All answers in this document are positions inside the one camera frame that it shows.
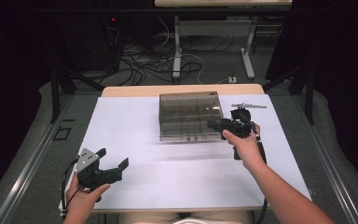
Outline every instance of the gray mat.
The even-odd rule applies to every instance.
[[[74,97],[71,106],[60,120],[61,128],[56,133],[56,140],[50,142],[48,152],[11,219],[12,223],[62,222],[58,211],[62,174],[69,162],[77,155],[96,100],[97,96],[94,95]],[[306,184],[316,193],[311,196],[312,200],[336,223],[348,223],[315,154],[310,133],[292,97],[271,96],[271,100]],[[92,215],[88,223],[98,223],[98,218],[98,215]],[[117,216],[109,215],[107,220],[108,223],[117,223]],[[273,213],[268,211],[264,223],[278,223],[278,221]]]

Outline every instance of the wooden table edge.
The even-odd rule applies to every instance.
[[[217,91],[218,94],[264,94],[259,84],[219,84],[219,85],[162,85],[162,86],[120,86],[106,87],[102,97],[159,96],[167,93]]]

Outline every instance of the white tabletop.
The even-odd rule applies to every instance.
[[[262,127],[268,165],[310,198],[296,160],[266,94],[219,95],[225,118],[231,104],[250,108]],[[123,179],[104,193],[94,212],[195,211],[258,209],[264,196],[226,141],[167,143],[159,141],[158,97],[100,97],[79,149],[106,148],[100,169],[130,159]]]
[[[156,0],[156,7],[290,6],[292,0]]]

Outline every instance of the metal tool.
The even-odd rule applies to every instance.
[[[267,108],[266,105],[247,105],[246,103],[232,104],[231,106],[238,108]]]

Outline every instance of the person's right hand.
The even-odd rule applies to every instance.
[[[255,128],[258,134],[260,134],[260,126],[255,124]],[[264,163],[258,149],[255,133],[252,133],[246,138],[239,138],[230,131],[223,130],[223,136],[225,136],[231,145],[237,148],[237,152],[240,155],[243,166],[246,169],[249,170],[257,164]]]

